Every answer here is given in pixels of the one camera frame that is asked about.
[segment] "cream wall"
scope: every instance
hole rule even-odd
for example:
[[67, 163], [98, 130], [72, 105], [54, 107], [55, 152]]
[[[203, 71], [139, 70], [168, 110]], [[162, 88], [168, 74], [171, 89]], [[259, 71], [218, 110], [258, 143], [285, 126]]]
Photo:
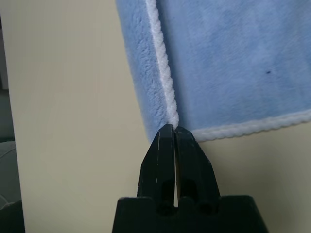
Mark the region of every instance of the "cream wall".
[[[149, 147], [113, 0], [0, 0], [28, 233], [111, 232]], [[272, 233], [311, 229], [311, 124], [202, 144]]]

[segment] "towel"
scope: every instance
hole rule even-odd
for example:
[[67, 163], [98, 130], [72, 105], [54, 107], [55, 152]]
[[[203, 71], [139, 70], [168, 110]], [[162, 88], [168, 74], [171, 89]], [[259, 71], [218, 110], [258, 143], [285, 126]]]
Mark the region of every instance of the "towel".
[[198, 141], [311, 120], [310, 0], [116, 0], [146, 132]]

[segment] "white cable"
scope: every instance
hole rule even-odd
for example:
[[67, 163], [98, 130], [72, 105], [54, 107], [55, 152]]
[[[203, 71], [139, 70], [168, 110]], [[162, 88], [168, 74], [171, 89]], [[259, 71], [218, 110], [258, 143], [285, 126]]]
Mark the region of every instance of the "white cable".
[[5, 204], [9, 203], [9, 201], [4, 197], [4, 195], [0, 194], [0, 198], [4, 200]]
[[5, 155], [7, 155], [8, 153], [10, 153], [11, 151], [15, 150], [16, 147], [10, 149], [9, 151], [7, 151], [6, 153], [4, 153], [3, 155], [0, 156], [0, 159], [2, 159]]
[[3, 210], [5, 207], [8, 207], [8, 206], [13, 205], [13, 204], [15, 204], [15, 202], [6, 203], [4, 206], [2, 206], [2, 208], [0, 210]]

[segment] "towel hem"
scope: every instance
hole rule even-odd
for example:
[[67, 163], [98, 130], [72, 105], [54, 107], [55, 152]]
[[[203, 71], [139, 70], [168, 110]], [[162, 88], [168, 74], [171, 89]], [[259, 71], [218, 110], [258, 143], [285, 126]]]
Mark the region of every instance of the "towel hem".
[[221, 127], [193, 130], [192, 134], [197, 141], [208, 141], [226, 137], [238, 137], [260, 131], [276, 130], [311, 121], [311, 110], [269, 117], [263, 120], [252, 120], [246, 123], [226, 125]]
[[155, 46], [155, 55], [160, 73], [160, 81], [166, 101], [168, 123], [172, 124], [173, 127], [176, 128], [179, 122], [177, 104], [156, 0], [146, 0], [146, 6], [151, 27], [151, 34]]

